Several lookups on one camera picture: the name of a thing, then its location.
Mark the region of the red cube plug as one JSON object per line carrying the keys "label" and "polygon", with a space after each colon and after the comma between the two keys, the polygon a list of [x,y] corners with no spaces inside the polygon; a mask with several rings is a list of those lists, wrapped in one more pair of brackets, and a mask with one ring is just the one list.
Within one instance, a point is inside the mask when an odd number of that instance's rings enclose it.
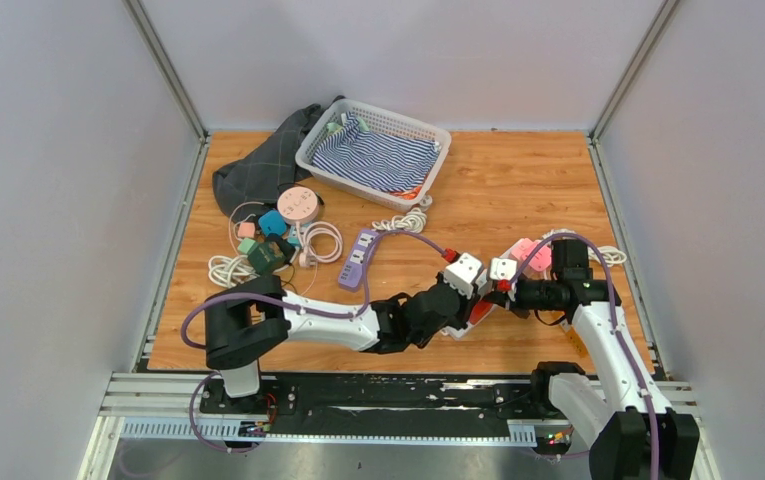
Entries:
{"label": "red cube plug", "polygon": [[480,300],[471,310],[468,323],[470,325],[477,325],[487,315],[489,315],[494,310],[495,307],[496,305],[491,302]]}

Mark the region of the white long power strip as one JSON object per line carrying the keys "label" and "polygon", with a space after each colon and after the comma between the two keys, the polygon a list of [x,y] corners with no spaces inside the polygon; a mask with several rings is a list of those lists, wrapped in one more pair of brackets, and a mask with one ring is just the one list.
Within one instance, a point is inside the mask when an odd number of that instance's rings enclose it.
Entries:
{"label": "white long power strip", "polygon": [[[513,243],[513,244],[512,244],[512,245],[511,245],[511,246],[510,246],[508,249],[506,249],[506,250],[505,250],[505,251],[504,251],[504,252],[503,252],[503,253],[500,255],[500,257],[503,257],[503,258],[515,258],[517,261],[519,261],[519,260],[520,260],[520,256],[519,256],[519,247],[520,247],[520,246],[521,246],[523,243],[525,243],[526,241],[529,241],[529,238],[526,238],[526,237],[521,237],[521,238],[519,238],[519,239],[518,239],[518,240],[517,240],[515,243]],[[495,311],[497,308],[498,308],[498,306],[496,305],[496,307],[494,308],[494,310],[493,310],[491,313],[493,313],[493,312],[494,312],[494,311]],[[451,338],[453,338],[453,339],[455,339],[455,340],[461,340],[461,339],[462,339],[462,338],[464,338],[466,335],[468,335],[468,334],[469,334],[469,333],[470,333],[470,332],[471,332],[471,331],[472,331],[472,330],[473,330],[473,329],[474,329],[474,328],[475,328],[477,325],[470,325],[470,324],[468,323],[468,321],[467,321],[467,323],[465,324],[465,327],[464,327],[464,328],[462,328],[462,329],[456,329],[456,328],[453,328],[452,326],[447,326],[447,327],[444,327],[444,328],[441,330],[441,333],[442,333],[443,335],[445,335],[445,336],[448,336],[448,337],[451,337]]]}

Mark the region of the purple power strip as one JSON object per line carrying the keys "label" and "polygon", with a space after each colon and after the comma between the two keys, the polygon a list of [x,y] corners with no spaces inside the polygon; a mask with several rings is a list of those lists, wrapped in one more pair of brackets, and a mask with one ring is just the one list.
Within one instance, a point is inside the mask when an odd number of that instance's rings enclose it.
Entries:
{"label": "purple power strip", "polygon": [[341,271],[337,277],[340,288],[356,292],[360,288],[365,270],[366,254],[370,244],[379,236],[379,231],[361,229],[349,249]]}

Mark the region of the dark green dragon cube plug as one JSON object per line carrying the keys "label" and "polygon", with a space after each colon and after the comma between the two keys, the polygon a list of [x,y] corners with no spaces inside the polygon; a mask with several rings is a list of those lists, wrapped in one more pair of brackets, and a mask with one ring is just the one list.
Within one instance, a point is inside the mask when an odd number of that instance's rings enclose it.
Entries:
{"label": "dark green dragon cube plug", "polygon": [[280,245],[273,241],[257,243],[247,253],[247,261],[257,275],[272,274],[288,263]]}

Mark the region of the blue cube plug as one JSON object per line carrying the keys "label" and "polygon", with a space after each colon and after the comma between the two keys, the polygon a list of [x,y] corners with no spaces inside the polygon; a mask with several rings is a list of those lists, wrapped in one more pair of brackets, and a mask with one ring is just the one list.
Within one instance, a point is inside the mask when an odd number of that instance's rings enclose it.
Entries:
{"label": "blue cube plug", "polygon": [[281,214],[276,210],[268,211],[257,219],[258,227],[264,237],[276,235],[282,237],[289,227]]}

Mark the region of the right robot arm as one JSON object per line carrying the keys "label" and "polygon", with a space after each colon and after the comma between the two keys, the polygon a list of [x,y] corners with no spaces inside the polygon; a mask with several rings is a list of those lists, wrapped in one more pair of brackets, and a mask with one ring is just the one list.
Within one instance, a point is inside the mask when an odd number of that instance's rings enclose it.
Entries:
{"label": "right robot arm", "polygon": [[533,249],[551,251],[552,276],[533,280],[523,270],[498,282],[499,303],[525,316],[555,311],[582,340],[601,388],[577,365],[542,362],[533,372],[529,403],[542,417],[562,413],[588,446],[593,479],[689,479],[700,442],[694,417],[679,413],[647,371],[632,341],[611,272],[594,277],[596,246],[570,232],[552,234]]}

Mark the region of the round pink power socket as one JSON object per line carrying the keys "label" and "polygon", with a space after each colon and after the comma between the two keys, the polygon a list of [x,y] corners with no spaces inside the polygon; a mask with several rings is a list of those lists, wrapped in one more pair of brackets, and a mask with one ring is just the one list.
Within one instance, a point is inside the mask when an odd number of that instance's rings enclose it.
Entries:
{"label": "round pink power socket", "polygon": [[322,206],[320,197],[312,189],[299,185],[282,192],[276,202],[278,213],[290,225],[313,222]]}

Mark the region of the small green plug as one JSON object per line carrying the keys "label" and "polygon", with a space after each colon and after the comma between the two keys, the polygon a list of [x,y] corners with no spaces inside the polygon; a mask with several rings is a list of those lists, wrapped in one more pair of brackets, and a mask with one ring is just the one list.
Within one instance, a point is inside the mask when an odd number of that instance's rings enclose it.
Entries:
{"label": "small green plug", "polygon": [[249,255],[258,248],[259,242],[253,238],[243,238],[237,247],[240,255]]}

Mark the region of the small pink plug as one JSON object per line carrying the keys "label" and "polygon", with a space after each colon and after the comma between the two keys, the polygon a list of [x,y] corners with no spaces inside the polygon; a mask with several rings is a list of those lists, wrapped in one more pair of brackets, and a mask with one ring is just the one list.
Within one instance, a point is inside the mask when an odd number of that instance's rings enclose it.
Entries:
{"label": "small pink plug", "polygon": [[257,225],[254,222],[239,222],[235,227],[235,234],[238,239],[254,238],[257,235]]}

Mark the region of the orange power strip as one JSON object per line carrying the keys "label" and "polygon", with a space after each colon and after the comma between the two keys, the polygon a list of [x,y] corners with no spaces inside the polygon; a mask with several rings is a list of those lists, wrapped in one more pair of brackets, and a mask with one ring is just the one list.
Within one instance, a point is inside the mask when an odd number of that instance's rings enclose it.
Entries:
{"label": "orange power strip", "polygon": [[577,352],[577,354],[581,358],[586,358],[589,356],[587,347],[585,346],[583,340],[578,335],[578,333],[575,331],[575,329],[571,325],[564,325],[562,327],[566,338],[570,342],[570,344],[573,346],[574,350]]}

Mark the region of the blue striped cloth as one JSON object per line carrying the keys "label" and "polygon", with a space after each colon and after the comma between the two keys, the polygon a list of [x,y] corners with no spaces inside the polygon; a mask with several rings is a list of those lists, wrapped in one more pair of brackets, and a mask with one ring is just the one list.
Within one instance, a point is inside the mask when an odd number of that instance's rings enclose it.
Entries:
{"label": "blue striped cloth", "polygon": [[363,118],[343,113],[326,124],[312,155],[316,168],[402,199],[420,193],[440,144],[372,131]]}

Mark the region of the white plastic basket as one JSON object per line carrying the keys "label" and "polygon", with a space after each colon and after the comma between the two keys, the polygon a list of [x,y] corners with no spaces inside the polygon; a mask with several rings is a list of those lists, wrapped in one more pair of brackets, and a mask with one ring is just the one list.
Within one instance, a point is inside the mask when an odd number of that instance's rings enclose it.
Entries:
{"label": "white plastic basket", "polygon": [[428,195],[451,145],[442,128],[338,98],[306,135],[295,161],[327,185],[407,212]]}

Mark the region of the cyan power strip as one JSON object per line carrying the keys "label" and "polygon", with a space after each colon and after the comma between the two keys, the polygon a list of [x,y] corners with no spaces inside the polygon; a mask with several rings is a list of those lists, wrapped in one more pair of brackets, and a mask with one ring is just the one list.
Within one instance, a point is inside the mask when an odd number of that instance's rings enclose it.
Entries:
{"label": "cyan power strip", "polygon": [[287,241],[296,249],[302,248],[302,229],[296,225],[291,226],[287,233]]}

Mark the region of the dark grey checked cloth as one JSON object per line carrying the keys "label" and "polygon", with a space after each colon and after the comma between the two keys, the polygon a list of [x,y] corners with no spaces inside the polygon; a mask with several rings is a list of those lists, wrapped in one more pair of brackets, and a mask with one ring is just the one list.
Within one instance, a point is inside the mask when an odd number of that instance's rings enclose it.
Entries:
{"label": "dark grey checked cloth", "polygon": [[320,104],[293,112],[251,153],[217,169],[212,191],[220,211],[236,220],[241,217],[236,207],[250,213],[253,208],[248,203],[273,203],[281,187],[310,177],[307,169],[297,165],[296,153],[323,113]]}

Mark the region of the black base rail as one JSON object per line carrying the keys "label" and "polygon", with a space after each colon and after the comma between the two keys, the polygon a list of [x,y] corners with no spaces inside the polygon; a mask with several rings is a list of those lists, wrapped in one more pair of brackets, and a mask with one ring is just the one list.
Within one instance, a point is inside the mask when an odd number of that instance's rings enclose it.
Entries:
{"label": "black base rail", "polygon": [[567,423],[537,402],[528,376],[268,373],[239,398],[208,381],[198,410],[270,420],[275,434],[341,438],[488,439],[509,436],[516,421]]}

